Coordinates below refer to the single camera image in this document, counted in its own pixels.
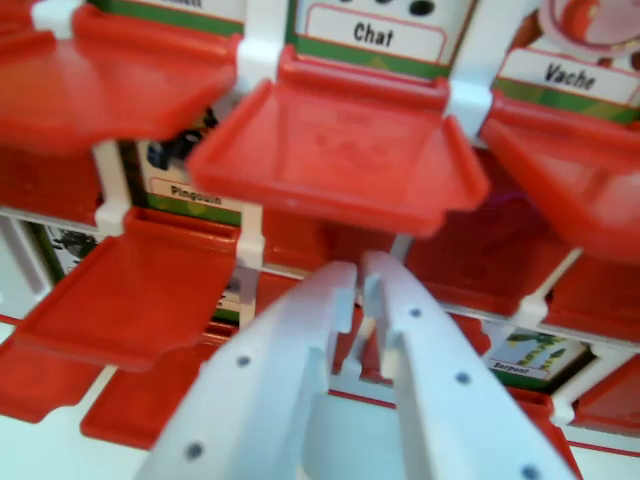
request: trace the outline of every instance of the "red plastic tray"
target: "red plastic tray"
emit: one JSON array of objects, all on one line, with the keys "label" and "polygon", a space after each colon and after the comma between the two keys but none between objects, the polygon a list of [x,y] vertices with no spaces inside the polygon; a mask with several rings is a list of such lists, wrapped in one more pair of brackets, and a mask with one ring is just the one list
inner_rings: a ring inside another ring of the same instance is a hole
[{"label": "red plastic tray", "polygon": [[53,156],[0,147],[0,158],[0,205],[95,225],[102,186],[91,152]]},{"label": "red plastic tray", "polygon": [[368,250],[388,251],[394,236],[294,213],[265,209],[264,263],[314,271],[333,260],[359,263]]},{"label": "red plastic tray", "polygon": [[446,84],[414,84],[283,54],[193,152],[195,185],[265,207],[365,228],[433,234],[473,210],[488,182]]},{"label": "red plastic tray", "polygon": [[495,157],[479,151],[491,181],[484,204],[451,213],[430,239],[416,240],[407,267],[438,299],[512,315],[570,252]]},{"label": "red plastic tray", "polygon": [[640,266],[582,256],[553,287],[544,323],[640,343]]},{"label": "red plastic tray", "polygon": [[149,449],[220,344],[169,352],[144,373],[118,370],[80,424],[88,437]]},{"label": "red plastic tray", "polygon": [[196,344],[235,265],[233,227],[132,209],[23,320],[16,341],[128,370]]},{"label": "red plastic tray", "polygon": [[640,356],[584,394],[575,410],[574,425],[640,436]]},{"label": "red plastic tray", "polygon": [[640,133],[496,95],[480,137],[571,244],[640,263]]},{"label": "red plastic tray", "polygon": [[0,345],[0,415],[38,423],[59,407],[76,405],[102,367],[17,345]]},{"label": "red plastic tray", "polygon": [[235,82],[236,40],[89,5],[73,30],[0,36],[0,144],[55,156],[169,138]]}]

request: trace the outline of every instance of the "hole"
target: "hole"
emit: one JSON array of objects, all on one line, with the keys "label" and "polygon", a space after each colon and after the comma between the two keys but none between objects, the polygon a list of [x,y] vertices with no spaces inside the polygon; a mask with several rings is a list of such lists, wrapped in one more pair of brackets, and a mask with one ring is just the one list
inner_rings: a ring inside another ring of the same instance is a hole
[{"label": "hole", "polygon": [[418,17],[425,17],[427,15],[430,15],[435,10],[435,8],[436,6],[433,2],[425,0],[415,0],[411,2],[411,5],[409,6],[409,13]]},{"label": "hole", "polygon": [[193,442],[193,443],[190,443],[189,446],[187,447],[187,450],[185,451],[185,456],[187,457],[187,460],[195,460],[198,457],[200,457],[203,452],[204,452],[204,447],[202,446],[202,444],[198,442]]},{"label": "hole", "polygon": [[469,385],[471,383],[471,377],[467,372],[460,372],[456,375],[456,382],[462,385]]},{"label": "hole", "polygon": [[251,363],[251,359],[246,355],[242,355],[241,357],[238,357],[238,360],[236,360],[236,362],[238,363],[238,366],[242,368],[249,365]]},{"label": "hole", "polygon": [[526,465],[522,468],[522,476],[527,480],[539,480],[540,474],[538,469],[533,465]]}]

